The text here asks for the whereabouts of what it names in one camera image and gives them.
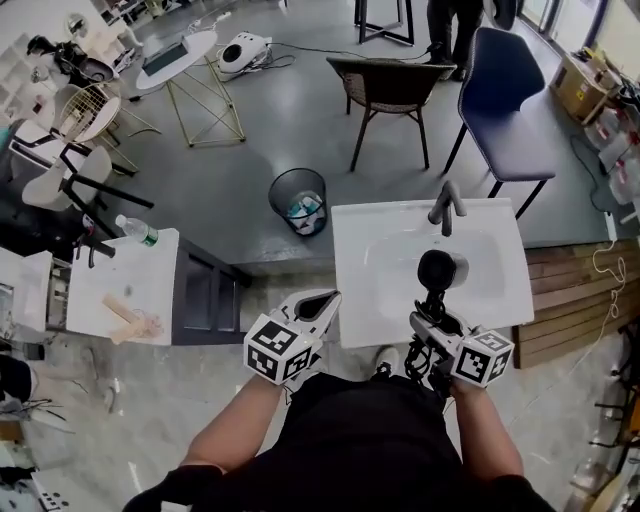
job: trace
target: faucet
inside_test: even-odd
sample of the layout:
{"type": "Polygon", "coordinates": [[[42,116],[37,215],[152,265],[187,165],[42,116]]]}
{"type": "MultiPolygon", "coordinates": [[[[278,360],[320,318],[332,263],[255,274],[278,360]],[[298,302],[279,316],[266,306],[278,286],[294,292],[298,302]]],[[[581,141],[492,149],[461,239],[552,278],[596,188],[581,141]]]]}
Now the faucet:
{"type": "Polygon", "coordinates": [[[80,238],[78,238],[76,244],[78,247],[78,250],[76,251],[76,260],[80,259],[80,249],[82,249],[83,245],[86,245],[87,247],[90,248],[89,249],[89,268],[95,267],[95,264],[93,262],[94,251],[98,251],[104,254],[105,256],[108,256],[109,258],[113,258],[116,255],[115,247],[111,247],[109,245],[103,244],[102,242],[95,240],[92,236],[87,235],[86,233],[83,235],[80,235],[80,238]]]}
{"type": "Polygon", "coordinates": [[[447,180],[442,186],[442,191],[436,200],[435,206],[427,215],[429,222],[438,225],[442,222],[442,236],[451,236],[451,203],[456,209],[458,217],[466,217],[467,208],[460,199],[460,190],[453,181],[447,180]]]}

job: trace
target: white chair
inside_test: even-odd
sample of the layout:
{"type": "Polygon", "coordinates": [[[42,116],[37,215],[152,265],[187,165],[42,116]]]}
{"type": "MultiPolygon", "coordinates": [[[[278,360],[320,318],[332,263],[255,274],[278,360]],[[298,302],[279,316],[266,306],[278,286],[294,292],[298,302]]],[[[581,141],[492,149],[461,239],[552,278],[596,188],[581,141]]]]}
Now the white chair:
{"type": "Polygon", "coordinates": [[[27,183],[22,191],[22,201],[30,206],[54,211],[74,205],[107,235],[116,238],[116,234],[98,217],[95,208],[89,206],[95,200],[98,206],[106,209],[106,205],[96,197],[99,191],[147,208],[153,208],[153,203],[105,185],[110,173],[111,159],[101,146],[91,151],[78,169],[59,158],[44,174],[27,183]],[[71,176],[65,179],[67,170],[71,171],[71,176]]]}

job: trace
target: person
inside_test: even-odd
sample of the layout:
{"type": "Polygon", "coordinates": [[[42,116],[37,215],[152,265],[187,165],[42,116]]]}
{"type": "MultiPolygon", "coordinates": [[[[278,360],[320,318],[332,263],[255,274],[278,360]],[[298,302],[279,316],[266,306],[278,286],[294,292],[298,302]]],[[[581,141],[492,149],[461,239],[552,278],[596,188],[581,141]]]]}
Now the person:
{"type": "Polygon", "coordinates": [[[457,68],[451,79],[464,81],[473,34],[482,22],[482,0],[429,0],[427,5],[427,21],[432,43],[441,43],[433,52],[430,64],[453,62],[457,68]],[[458,36],[451,53],[451,22],[453,16],[458,17],[458,36]]]}
{"type": "Polygon", "coordinates": [[[282,387],[254,376],[180,467],[124,512],[181,509],[170,504],[191,512],[553,510],[523,477],[486,390],[454,379],[461,462],[444,404],[396,375],[399,357],[382,350],[366,382],[310,376],[293,393],[278,441],[258,456],[282,387]]]}

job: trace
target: trash can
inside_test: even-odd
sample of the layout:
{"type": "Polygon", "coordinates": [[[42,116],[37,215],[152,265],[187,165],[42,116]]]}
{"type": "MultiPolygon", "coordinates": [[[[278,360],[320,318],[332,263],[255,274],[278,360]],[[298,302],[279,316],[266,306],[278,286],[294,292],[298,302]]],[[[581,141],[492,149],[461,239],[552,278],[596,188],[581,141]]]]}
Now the trash can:
{"type": "Polygon", "coordinates": [[[311,169],[289,169],[278,176],[269,189],[269,204],[300,236],[316,235],[327,224],[326,185],[311,169]]]}

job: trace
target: white device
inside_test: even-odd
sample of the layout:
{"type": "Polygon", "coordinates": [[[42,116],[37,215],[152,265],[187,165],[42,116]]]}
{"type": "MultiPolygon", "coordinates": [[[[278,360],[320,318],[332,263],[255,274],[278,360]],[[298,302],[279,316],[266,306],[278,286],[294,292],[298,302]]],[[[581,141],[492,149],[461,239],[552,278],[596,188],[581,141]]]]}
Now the white device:
{"type": "Polygon", "coordinates": [[[244,337],[245,366],[278,385],[297,377],[314,362],[341,300],[337,290],[298,292],[260,315],[244,337]]]}
{"type": "Polygon", "coordinates": [[[250,72],[253,66],[264,62],[269,56],[272,38],[249,32],[240,32],[218,52],[218,75],[223,82],[250,72]]]}

